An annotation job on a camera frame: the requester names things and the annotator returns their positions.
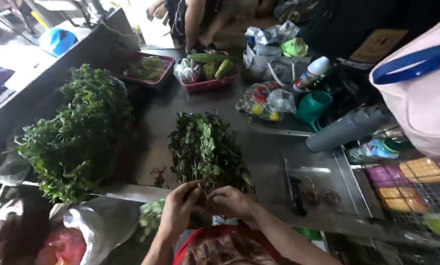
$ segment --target plastic bottle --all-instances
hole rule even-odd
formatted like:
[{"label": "plastic bottle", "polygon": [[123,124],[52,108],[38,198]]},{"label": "plastic bottle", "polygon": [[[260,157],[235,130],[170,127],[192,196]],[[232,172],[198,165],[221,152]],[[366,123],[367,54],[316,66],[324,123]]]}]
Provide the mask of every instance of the plastic bottle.
[{"label": "plastic bottle", "polygon": [[349,160],[354,163],[373,162],[378,159],[396,159],[400,151],[410,147],[406,137],[397,139],[373,139],[348,151]]},{"label": "plastic bottle", "polygon": [[306,92],[307,86],[313,81],[317,80],[320,75],[323,75],[330,67],[330,60],[322,56],[307,66],[307,70],[300,75],[294,82],[292,87],[296,92]]}]

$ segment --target person's arm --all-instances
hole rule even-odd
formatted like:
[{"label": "person's arm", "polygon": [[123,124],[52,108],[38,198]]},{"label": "person's arm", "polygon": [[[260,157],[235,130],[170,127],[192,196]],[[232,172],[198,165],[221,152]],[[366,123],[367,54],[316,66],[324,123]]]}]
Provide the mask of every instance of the person's arm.
[{"label": "person's arm", "polygon": [[341,264],[233,187],[214,190],[208,199],[213,200],[220,214],[255,222],[279,254],[285,258],[302,265]]},{"label": "person's arm", "polygon": [[172,262],[171,245],[189,225],[192,206],[200,195],[200,189],[196,188],[198,183],[199,181],[184,183],[166,197],[158,232],[142,265],[167,265]]},{"label": "person's arm", "polygon": [[206,0],[186,0],[184,30],[186,32],[186,52],[190,52],[200,35],[200,24],[204,18]]}]

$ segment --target human hand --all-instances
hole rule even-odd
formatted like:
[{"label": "human hand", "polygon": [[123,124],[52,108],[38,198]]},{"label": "human hand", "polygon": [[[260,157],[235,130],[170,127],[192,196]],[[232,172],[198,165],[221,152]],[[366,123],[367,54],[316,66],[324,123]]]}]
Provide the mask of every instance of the human hand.
[{"label": "human hand", "polygon": [[231,187],[223,187],[212,191],[207,200],[213,201],[213,212],[228,218],[238,218],[244,221],[253,220],[256,210],[255,203],[248,195]]},{"label": "human hand", "polygon": [[[169,240],[176,240],[189,225],[192,206],[200,195],[198,184],[200,181],[187,182],[175,190],[167,197],[164,204],[158,234]],[[192,191],[184,201],[184,196]]]}]

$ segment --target yellow pepper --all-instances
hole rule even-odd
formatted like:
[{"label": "yellow pepper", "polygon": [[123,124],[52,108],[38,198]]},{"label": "yellow pepper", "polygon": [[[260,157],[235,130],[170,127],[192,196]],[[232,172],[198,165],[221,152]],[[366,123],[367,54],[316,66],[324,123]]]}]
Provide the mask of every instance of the yellow pepper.
[{"label": "yellow pepper", "polygon": [[271,114],[269,114],[269,119],[271,121],[278,121],[280,119],[279,113],[277,111],[272,111]]},{"label": "yellow pepper", "polygon": [[263,110],[264,110],[264,107],[259,104],[256,104],[251,108],[251,111],[256,115],[260,115]]}]

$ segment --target stainless steel counter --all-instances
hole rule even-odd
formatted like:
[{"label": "stainless steel counter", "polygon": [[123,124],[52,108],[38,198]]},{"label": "stainless steel counter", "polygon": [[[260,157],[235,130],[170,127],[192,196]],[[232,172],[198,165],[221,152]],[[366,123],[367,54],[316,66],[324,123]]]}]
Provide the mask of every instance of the stainless steel counter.
[{"label": "stainless steel counter", "polygon": [[[176,61],[181,56],[177,51],[159,51],[158,54],[175,57]],[[373,193],[369,192],[367,180],[362,178],[363,175],[353,173],[341,149],[311,152],[305,145],[311,128],[289,115],[281,122],[257,121],[252,126],[247,123],[246,115],[238,112],[234,105],[249,85],[238,78],[229,89],[189,95],[177,80],[173,80],[163,95],[151,97],[137,128],[142,144],[134,147],[139,151],[134,163],[136,169],[132,176],[120,176],[133,185],[108,187],[106,196],[141,201],[163,198],[166,190],[157,192],[139,185],[152,185],[155,177],[151,174],[152,169],[167,166],[164,187],[174,188],[176,177],[169,170],[172,154],[167,149],[170,143],[167,136],[175,130],[176,113],[203,113],[215,109],[237,132],[237,142],[242,147],[243,159],[255,183],[258,201],[265,208],[295,226],[327,232],[349,230],[360,236],[369,229],[382,234],[382,229],[378,230],[366,221],[368,217],[383,217],[380,206]],[[309,212],[306,217],[295,215],[290,208],[290,194],[284,181],[286,173],[303,181],[302,190],[311,187],[305,177],[308,176],[313,179],[319,196],[325,190],[338,193],[340,204],[336,207],[325,203],[306,205]]]}]

